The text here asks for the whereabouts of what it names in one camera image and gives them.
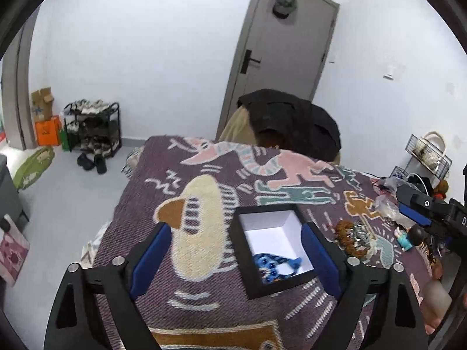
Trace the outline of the right hand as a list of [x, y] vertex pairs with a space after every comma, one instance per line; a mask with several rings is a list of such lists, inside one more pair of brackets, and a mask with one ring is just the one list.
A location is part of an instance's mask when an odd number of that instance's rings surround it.
[[442, 267], [434, 267], [431, 273], [432, 279], [425, 284], [423, 290], [420, 289], [415, 276], [410, 274], [410, 282], [416, 293], [416, 298], [419, 302], [419, 307], [424, 319], [425, 331], [428, 335], [435, 332], [452, 303], [452, 298], [442, 286]]

